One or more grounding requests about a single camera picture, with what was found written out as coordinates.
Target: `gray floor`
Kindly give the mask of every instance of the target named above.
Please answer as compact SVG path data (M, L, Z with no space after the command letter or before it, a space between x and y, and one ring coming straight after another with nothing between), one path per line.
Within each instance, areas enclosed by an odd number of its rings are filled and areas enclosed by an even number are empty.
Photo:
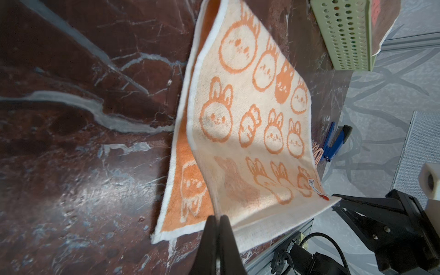
M326 167L329 194L384 197L388 193L414 110L440 112L440 48L379 54L373 72L354 73L339 125L353 127L348 142ZM312 232L323 232L342 248L352 274L381 274L374 254L333 211L315 218ZM339 260L330 242L309 242Z

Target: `towel tag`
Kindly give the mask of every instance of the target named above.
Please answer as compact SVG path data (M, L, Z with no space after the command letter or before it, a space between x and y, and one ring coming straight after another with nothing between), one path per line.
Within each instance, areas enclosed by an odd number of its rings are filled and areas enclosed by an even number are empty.
M308 179L308 184L320 197L322 197L326 201L330 200L329 195L319 192L319 190L315 187L315 180L314 179Z

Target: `perforated basket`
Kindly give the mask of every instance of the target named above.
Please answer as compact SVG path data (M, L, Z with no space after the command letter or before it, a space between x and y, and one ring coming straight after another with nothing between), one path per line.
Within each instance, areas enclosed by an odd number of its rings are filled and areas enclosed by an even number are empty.
M310 0L336 70L372 71L369 0Z

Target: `folded towel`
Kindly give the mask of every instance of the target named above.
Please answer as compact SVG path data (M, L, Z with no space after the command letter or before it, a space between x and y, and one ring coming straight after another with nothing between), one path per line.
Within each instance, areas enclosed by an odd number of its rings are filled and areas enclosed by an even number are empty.
M203 229L214 211L245 251L336 203L315 169L310 124L304 80L249 7L204 0L153 242Z

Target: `blue stapler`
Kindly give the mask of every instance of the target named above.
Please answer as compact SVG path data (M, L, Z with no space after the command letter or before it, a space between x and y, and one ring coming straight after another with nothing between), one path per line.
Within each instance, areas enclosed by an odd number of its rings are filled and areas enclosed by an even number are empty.
M330 126L329 133L327 134L326 141L324 143L323 149L324 153L321 159L325 159L326 161L331 161L333 157L336 155L336 153L339 151L339 149L342 147L342 145L347 141L348 137L350 136L350 133L353 130L353 127L344 125L342 127L341 132L337 136L335 142L333 143L333 146L329 146L329 142L331 141L333 131L336 129L336 123L332 122Z

